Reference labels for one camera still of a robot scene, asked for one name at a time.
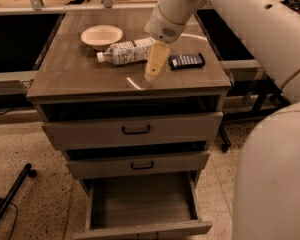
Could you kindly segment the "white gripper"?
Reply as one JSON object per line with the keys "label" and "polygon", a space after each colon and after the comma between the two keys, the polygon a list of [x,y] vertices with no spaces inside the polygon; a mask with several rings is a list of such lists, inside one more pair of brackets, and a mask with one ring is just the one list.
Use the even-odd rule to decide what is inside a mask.
{"label": "white gripper", "polygon": [[173,43],[180,37],[186,21],[174,11],[165,11],[157,4],[147,26],[150,35],[157,40],[150,49],[144,75],[147,81],[152,81],[159,75],[169,56],[170,46],[167,43]]}

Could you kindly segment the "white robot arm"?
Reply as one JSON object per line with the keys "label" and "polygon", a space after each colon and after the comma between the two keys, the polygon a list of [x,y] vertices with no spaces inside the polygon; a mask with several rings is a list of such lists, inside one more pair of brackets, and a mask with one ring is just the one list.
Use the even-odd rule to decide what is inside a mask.
{"label": "white robot arm", "polygon": [[250,133],[238,160],[233,240],[300,240],[300,15],[277,0],[159,0],[152,37],[171,43],[204,2],[288,98]]}

